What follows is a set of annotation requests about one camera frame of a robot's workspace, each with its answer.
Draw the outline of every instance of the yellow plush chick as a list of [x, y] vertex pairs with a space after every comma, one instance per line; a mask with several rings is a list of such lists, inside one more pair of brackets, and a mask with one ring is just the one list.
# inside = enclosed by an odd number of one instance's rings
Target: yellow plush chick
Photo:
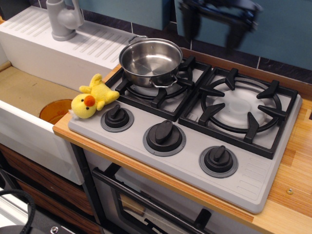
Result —
[[91, 79], [89, 86], [81, 86], [79, 90], [85, 94], [91, 94], [96, 99], [97, 110], [119, 98], [119, 92], [112, 91], [102, 81], [102, 75], [96, 74]]
[[79, 94], [72, 101], [70, 113], [73, 118], [90, 118], [96, 110], [100, 111], [103, 107], [119, 98], [119, 92], [112, 91], [102, 81], [102, 75], [96, 74], [91, 79], [89, 86], [81, 86]]
[[79, 94], [72, 100], [70, 113], [74, 118], [90, 118], [96, 110], [96, 99], [92, 95]]

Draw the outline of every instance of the orange bowl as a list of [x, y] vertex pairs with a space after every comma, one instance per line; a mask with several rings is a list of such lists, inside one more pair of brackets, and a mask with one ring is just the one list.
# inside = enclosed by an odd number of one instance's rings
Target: orange bowl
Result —
[[56, 124], [72, 108], [71, 104], [71, 99], [53, 101], [41, 110], [39, 118]]

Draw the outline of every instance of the burner grate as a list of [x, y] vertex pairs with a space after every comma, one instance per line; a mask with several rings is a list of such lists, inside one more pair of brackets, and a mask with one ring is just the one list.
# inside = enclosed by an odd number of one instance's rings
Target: burner grate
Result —
[[[194, 69], [203, 71], [195, 82], [193, 81], [192, 73]], [[212, 67], [210, 65], [196, 62], [195, 57], [190, 56], [184, 59], [184, 62], [179, 66], [177, 85], [179, 85], [180, 88], [173, 93], [167, 92], [167, 89], [164, 88], [160, 88], [156, 96], [139, 93], [133, 88], [133, 84], [123, 77], [122, 68], [106, 82], [106, 85], [110, 88], [117, 85], [115, 90], [120, 93], [118, 101], [171, 121], [176, 121], [187, 105], [187, 101], [195, 94], [197, 86], [211, 71]], [[173, 110], [166, 109], [166, 103], [171, 100], [176, 101], [175, 99], [180, 103], [177, 104]]]
[[[223, 87], [227, 87], [227, 90], [235, 92], [235, 89], [238, 87], [237, 84], [243, 84], [239, 88], [256, 90], [258, 92], [256, 95], [257, 99], [269, 99], [271, 103], [274, 103], [275, 107], [265, 105], [258, 105], [257, 107], [258, 110], [264, 112], [271, 119], [260, 125], [253, 114], [247, 112], [246, 120], [248, 123], [246, 125], [248, 127], [238, 128], [224, 123], [215, 117], [225, 108], [226, 104], [217, 103], [207, 105], [207, 97], [224, 97], [224, 92], [218, 90], [218, 87], [223, 85]], [[296, 90], [279, 86], [279, 82], [276, 80], [268, 83], [241, 75], [237, 69], [228, 71], [221, 68], [214, 68], [209, 77], [202, 82], [196, 95], [189, 102], [179, 118], [179, 123], [229, 144], [272, 159], [297, 94], [298, 92]], [[282, 104], [280, 100], [281, 98], [285, 99], [285, 97], [288, 100], [287, 106], [285, 106], [285, 102]], [[192, 118], [194, 116], [193, 108], [198, 105], [197, 103], [200, 103], [202, 109], [198, 120]], [[276, 127], [278, 130], [276, 133], [272, 133], [273, 131], [271, 129]], [[273, 135], [272, 147], [268, 148], [254, 142], [254, 138], [259, 137], [259, 133], [262, 132], [265, 134], [275, 134]]]

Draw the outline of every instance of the stove knob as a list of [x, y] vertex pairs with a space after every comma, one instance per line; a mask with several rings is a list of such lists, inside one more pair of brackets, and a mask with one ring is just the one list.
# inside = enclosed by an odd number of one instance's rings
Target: stove knob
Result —
[[182, 142], [182, 134], [172, 124], [172, 121], [165, 120], [151, 127], [146, 136], [146, 141], [156, 151], [169, 152], [179, 147]]
[[106, 113], [105, 124], [111, 128], [121, 128], [129, 122], [129, 119], [128, 113], [120, 105], [116, 105]]
[[205, 165], [213, 172], [224, 173], [233, 166], [233, 159], [230, 152], [224, 145], [209, 150], [204, 157]]

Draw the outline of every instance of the stainless steel pot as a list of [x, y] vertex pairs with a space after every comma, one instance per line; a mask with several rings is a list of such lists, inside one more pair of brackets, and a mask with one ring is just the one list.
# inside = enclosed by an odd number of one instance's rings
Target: stainless steel pot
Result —
[[141, 87], [168, 88], [177, 82], [182, 62], [181, 49], [165, 39], [145, 38], [130, 43], [120, 52], [119, 63], [126, 78]]

